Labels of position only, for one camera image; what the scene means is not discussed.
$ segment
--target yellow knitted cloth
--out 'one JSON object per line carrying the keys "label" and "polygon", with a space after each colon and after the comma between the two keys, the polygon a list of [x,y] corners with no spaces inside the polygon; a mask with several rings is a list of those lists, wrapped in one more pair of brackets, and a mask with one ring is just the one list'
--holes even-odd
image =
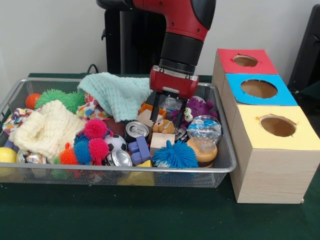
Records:
{"label": "yellow knitted cloth", "polygon": [[30,151],[51,159],[65,149],[65,144],[73,147],[76,134],[86,121],[68,111],[59,101],[45,104],[39,112],[33,112],[9,139],[21,150]]}

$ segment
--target purple plush toy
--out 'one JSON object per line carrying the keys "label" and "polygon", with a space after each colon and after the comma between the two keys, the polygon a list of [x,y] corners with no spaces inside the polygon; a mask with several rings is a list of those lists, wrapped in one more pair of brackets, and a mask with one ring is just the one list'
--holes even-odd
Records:
{"label": "purple plush toy", "polygon": [[[201,116],[201,115],[210,115],[217,118],[218,114],[216,111],[210,112],[210,110],[214,106],[215,106],[214,103],[210,100],[205,102],[193,96],[192,98],[190,98],[190,100],[186,104],[186,108],[184,110],[184,118],[182,118],[180,126],[187,128],[195,117]],[[173,123],[176,122],[178,114],[179,114],[178,110],[173,111],[170,114],[170,117],[172,118]]]}

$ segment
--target soccer ball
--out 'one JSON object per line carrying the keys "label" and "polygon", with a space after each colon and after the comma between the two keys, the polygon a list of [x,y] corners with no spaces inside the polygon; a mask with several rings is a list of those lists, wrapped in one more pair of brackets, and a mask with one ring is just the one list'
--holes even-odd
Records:
{"label": "soccer ball", "polygon": [[107,136],[104,141],[109,146],[110,152],[117,150],[127,151],[127,143],[120,135],[114,134],[113,136]]}

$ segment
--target white wall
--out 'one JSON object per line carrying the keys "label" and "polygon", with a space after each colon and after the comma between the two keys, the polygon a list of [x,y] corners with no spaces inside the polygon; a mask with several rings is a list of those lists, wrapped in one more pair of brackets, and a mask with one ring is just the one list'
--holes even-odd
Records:
{"label": "white wall", "polygon": [[[217,48],[266,49],[287,82],[319,0],[217,0],[196,70],[211,75]],[[29,73],[106,68],[104,10],[95,0],[0,0],[0,101]]]}

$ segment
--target yellow ball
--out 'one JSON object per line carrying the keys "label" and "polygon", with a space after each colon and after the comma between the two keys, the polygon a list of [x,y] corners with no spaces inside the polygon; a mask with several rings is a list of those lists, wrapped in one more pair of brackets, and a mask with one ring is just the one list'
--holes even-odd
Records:
{"label": "yellow ball", "polygon": [[[0,163],[16,163],[17,153],[8,147],[0,147]],[[6,177],[16,172],[13,167],[0,167],[0,177]]]}

